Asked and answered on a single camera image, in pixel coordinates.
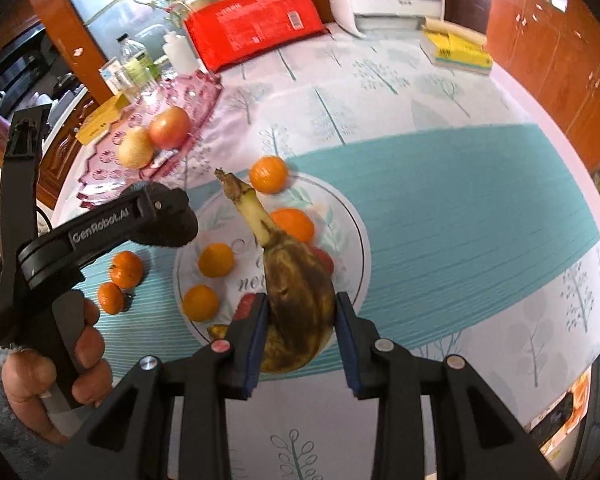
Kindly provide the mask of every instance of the white plate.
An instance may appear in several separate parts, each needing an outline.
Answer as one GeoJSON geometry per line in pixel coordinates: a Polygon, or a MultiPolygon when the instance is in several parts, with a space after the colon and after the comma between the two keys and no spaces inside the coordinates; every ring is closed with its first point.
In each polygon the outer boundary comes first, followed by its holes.
{"type": "MultiPolygon", "coordinates": [[[[371,277],[371,248],[360,215],[342,193],[329,184],[303,173],[291,173],[291,186],[278,195],[258,194],[269,212],[295,207],[309,215],[315,225],[312,245],[329,253],[335,265],[336,292],[348,292],[356,312],[362,307],[371,277]]],[[[262,249],[257,246],[234,204],[222,190],[196,211],[200,232],[179,248],[173,266],[173,289],[178,307],[189,331],[202,344],[209,342],[206,329],[213,324],[229,324],[240,298],[247,292],[265,292],[262,249]],[[235,265],[223,278],[207,278],[198,269],[198,257],[214,242],[229,245],[235,265]],[[220,301],[218,314],[205,322],[190,321],[182,312],[182,298],[195,285],[207,285],[220,301]]]]}

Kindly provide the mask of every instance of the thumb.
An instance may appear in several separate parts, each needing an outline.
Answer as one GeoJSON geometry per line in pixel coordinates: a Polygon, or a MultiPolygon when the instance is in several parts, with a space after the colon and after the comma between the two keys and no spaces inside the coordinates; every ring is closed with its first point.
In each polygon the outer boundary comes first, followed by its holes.
{"type": "Polygon", "coordinates": [[[33,350],[11,352],[2,367],[2,385],[11,409],[20,421],[54,444],[66,438],[52,424],[39,395],[56,380],[56,366],[33,350]]]}

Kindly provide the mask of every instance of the pink tray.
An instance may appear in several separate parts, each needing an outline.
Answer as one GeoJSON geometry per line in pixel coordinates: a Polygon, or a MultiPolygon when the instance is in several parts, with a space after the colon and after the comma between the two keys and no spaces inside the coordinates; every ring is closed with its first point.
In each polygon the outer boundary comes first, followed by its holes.
{"type": "Polygon", "coordinates": [[[139,180],[160,180],[171,173],[198,142],[221,91],[219,76],[197,71],[190,76],[161,81],[153,101],[140,99],[122,110],[120,118],[109,125],[106,135],[96,143],[95,152],[86,161],[77,194],[82,207],[92,208],[113,200],[139,180]],[[171,106],[184,108],[191,118],[191,131],[182,146],[157,152],[154,160],[141,170],[121,166],[116,152],[126,132],[136,126],[148,126],[156,115],[171,106]]]}

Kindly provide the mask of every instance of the strawberry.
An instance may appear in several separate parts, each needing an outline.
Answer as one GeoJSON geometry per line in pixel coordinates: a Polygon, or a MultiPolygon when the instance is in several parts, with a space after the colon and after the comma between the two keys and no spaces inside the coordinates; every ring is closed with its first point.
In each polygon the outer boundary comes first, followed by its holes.
{"type": "Polygon", "coordinates": [[[235,309],[234,319],[246,319],[249,317],[251,305],[256,295],[253,292],[247,292],[238,302],[238,307],[235,309]]]}

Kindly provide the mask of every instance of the banana stem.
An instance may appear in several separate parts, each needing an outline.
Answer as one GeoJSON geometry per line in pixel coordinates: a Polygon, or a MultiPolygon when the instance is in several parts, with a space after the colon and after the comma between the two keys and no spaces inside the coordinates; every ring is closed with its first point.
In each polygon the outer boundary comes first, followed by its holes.
{"type": "Polygon", "coordinates": [[[263,208],[256,191],[233,173],[225,173],[222,170],[216,170],[214,173],[222,182],[224,194],[235,204],[236,209],[255,234],[258,245],[266,247],[272,233],[280,229],[263,208]]]}

